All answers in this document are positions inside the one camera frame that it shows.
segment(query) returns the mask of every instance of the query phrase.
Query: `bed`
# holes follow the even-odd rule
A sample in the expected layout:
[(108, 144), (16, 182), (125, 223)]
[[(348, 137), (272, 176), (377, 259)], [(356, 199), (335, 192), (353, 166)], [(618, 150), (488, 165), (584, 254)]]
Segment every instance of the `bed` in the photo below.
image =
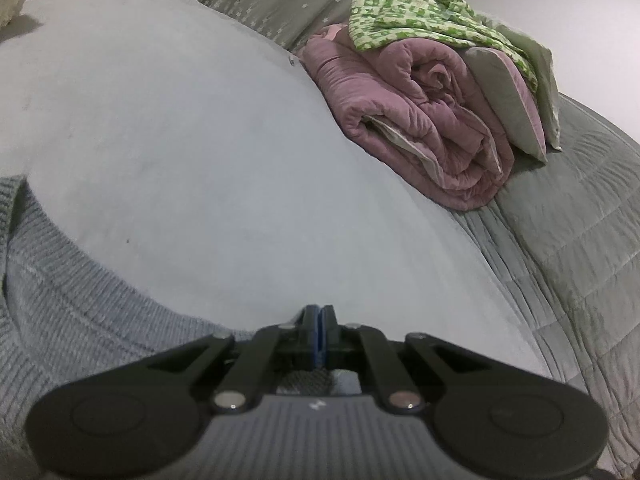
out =
[[(0, 74), (2, 176), (142, 294), (244, 330), (309, 303), (419, 327), (587, 391), (610, 420), (600, 465), (638, 466), (640, 155), (588, 108), (563, 98), (564, 151), (460, 214), (349, 142), (295, 56), (196, 0), (30, 0)], [(0, 348), (52, 385), (121, 364), (47, 370), (28, 319), (0, 311)], [(74, 319), (100, 346), (100, 319)], [(0, 468), (29, 460), (25, 414), (0, 418)]]

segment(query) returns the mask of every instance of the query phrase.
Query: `green and white checkered blanket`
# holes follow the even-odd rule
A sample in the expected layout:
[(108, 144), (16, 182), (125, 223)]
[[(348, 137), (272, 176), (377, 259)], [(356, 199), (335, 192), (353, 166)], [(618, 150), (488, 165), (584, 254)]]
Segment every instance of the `green and white checkered blanket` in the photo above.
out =
[(526, 54), (482, 24), (465, 0), (352, 0), (349, 35), (358, 50), (405, 38), (428, 38), (454, 48), (496, 48), (511, 58), (532, 92), (538, 87)]

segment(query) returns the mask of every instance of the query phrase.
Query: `rolled pink comforter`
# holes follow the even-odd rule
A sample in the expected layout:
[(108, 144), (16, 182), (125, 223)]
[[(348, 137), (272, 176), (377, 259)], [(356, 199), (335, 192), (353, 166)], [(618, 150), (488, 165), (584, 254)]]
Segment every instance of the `rolled pink comforter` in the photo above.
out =
[(502, 124), (447, 45), (411, 38), (357, 52), (332, 25), (300, 56), (345, 135), (437, 203), (480, 207), (509, 176)]

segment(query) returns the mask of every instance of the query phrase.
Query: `screw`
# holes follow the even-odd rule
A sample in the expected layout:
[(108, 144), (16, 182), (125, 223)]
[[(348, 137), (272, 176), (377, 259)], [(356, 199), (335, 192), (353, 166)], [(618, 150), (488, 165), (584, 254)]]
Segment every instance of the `screw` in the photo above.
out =
[(226, 392), (218, 393), (214, 399), (214, 404), (225, 410), (237, 410), (242, 408), (246, 402), (246, 397), (240, 392), (233, 390), (227, 390)]
[(422, 402), (420, 395), (413, 392), (394, 392), (389, 395), (389, 402), (396, 408), (410, 410), (416, 408)]

